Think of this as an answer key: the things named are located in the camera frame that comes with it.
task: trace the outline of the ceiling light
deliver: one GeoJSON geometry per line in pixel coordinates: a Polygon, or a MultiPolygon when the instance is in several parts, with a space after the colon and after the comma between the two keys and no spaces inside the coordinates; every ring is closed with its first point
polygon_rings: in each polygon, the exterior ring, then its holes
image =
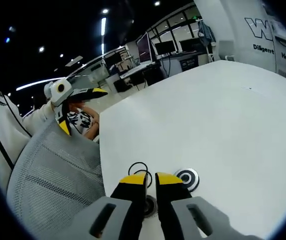
{"type": "Polygon", "coordinates": [[[45,80],[41,80],[41,81],[36,81],[36,82],[32,82],[32,83],[29,83],[29,84],[26,84],[26,85],[23,85],[23,86],[20,86],[16,89],[16,91],[20,91],[22,89],[25,89],[25,88],[28,88],[28,87],[31,87],[31,86],[34,86],[36,84],[42,84],[42,83],[46,83],[46,82],[49,82],[49,81],[54,81],[54,80],[59,80],[59,79],[63,79],[63,77],[55,77],[55,78],[50,78],[50,79],[45,79],[45,80]]]}
{"type": "Polygon", "coordinates": [[[105,35],[105,25],[107,24],[107,18],[103,17],[101,19],[101,36],[105,35]]]}
{"type": "Polygon", "coordinates": [[[41,47],[39,47],[38,52],[39,52],[39,53],[43,53],[43,52],[44,52],[44,50],[45,50],[45,49],[44,49],[44,47],[43,47],[43,46],[41,46],[41,47]]]}
{"type": "Polygon", "coordinates": [[[12,32],[12,33],[14,33],[14,32],[16,31],[15,28],[12,27],[12,26],[10,26],[10,27],[8,28],[8,30],[9,30],[10,32],[12,32]]]}

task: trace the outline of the window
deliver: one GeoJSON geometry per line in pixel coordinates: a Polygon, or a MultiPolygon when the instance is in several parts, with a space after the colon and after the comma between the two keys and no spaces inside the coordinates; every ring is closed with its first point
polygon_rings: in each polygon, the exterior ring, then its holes
{"type": "Polygon", "coordinates": [[[150,39],[153,38],[155,36],[155,34],[156,34],[155,29],[148,32],[148,36],[150,39]]]}
{"type": "Polygon", "coordinates": [[[162,22],[156,27],[158,33],[164,32],[169,29],[168,23],[166,21],[162,22]]]}
{"type": "Polygon", "coordinates": [[[179,13],[179,14],[177,14],[177,15],[171,17],[171,18],[168,20],[168,22],[169,22],[169,25],[170,25],[171,27],[173,27],[173,26],[175,26],[175,25],[177,25],[177,24],[180,24],[180,23],[184,22],[185,20],[186,20],[186,19],[185,19],[183,13],[181,12],[181,13],[179,13]]]}
{"type": "Polygon", "coordinates": [[[180,41],[184,41],[184,40],[188,40],[192,38],[189,26],[188,25],[179,26],[177,28],[174,28],[172,31],[173,31],[173,34],[174,34],[174,37],[177,43],[178,51],[182,52],[180,41]]]}
{"type": "Polygon", "coordinates": [[[198,37],[198,33],[199,33],[199,24],[197,22],[191,23],[190,24],[194,37],[197,38],[198,37]]]}
{"type": "Polygon", "coordinates": [[[187,19],[193,19],[193,17],[201,16],[201,14],[200,14],[200,12],[196,6],[185,10],[185,14],[187,16],[187,19]]]}

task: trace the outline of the white table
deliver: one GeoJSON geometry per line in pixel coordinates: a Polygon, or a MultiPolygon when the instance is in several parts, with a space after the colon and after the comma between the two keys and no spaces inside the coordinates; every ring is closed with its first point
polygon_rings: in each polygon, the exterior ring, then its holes
{"type": "MultiPolygon", "coordinates": [[[[100,155],[107,196],[134,162],[153,176],[193,168],[193,197],[266,239],[286,220],[286,79],[231,61],[167,78],[102,112],[100,155]]],[[[158,217],[143,222],[140,239],[164,239],[158,217]]]]}

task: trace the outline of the person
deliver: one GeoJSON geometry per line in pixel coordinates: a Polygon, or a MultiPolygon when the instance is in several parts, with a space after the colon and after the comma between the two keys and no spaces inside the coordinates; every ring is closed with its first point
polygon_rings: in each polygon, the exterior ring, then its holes
{"type": "MultiPolygon", "coordinates": [[[[53,82],[49,82],[44,86],[44,95],[49,101],[52,97],[50,88],[53,82]]],[[[72,128],[75,128],[81,135],[90,140],[99,134],[100,116],[92,108],[85,106],[85,103],[70,103],[70,112],[67,114],[68,122],[72,128]]]]}

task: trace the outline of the black cable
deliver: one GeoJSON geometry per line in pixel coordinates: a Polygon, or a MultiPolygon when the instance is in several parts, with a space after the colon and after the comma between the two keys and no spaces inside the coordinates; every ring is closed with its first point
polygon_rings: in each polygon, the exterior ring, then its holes
{"type": "Polygon", "coordinates": [[[170,76],[170,72],[171,72],[171,55],[170,54],[168,54],[168,61],[169,61],[169,67],[168,67],[167,77],[170,76]]]}
{"type": "Polygon", "coordinates": [[[142,161],[137,161],[137,162],[133,163],[133,164],[129,167],[129,169],[128,169],[128,171],[127,171],[127,175],[131,175],[131,174],[130,174],[131,168],[132,168],[134,165],[136,165],[136,164],[142,164],[142,165],[145,166],[146,169],[145,169],[145,170],[144,170],[144,169],[137,170],[137,171],[134,172],[133,174],[137,174],[137,173],[139,173],[139,172],[146,172],[146,173],[150,176],[150,178],[151,178],[151,182],[147,185],[147,188],[149,188],[149,187],[152,185],[153,178],[152,178],[152,174],[149,172],[148,166],[147,166],[144,162],[142,162],[142,161]]]}
{"type": "Polygon", "coordinates": [[[15,118],[15,120],[17,121],[17,123],[21,126],[21,128],[27,133],[27,135],[29,135],[30,137],[32,137],[32,135],[22,126],[22,124],[19,122],[19,120],[17,119],[17,116],[15,116],[14,112],[12,111],[12,108],[10,107],[9,103],[8,103],[8,100],[6,99],[6,97],[4,96],[3,93],[1,93],[6,104],[7,104],[7,107],[8,109],[11,111],[13,117],[15,118]]]}

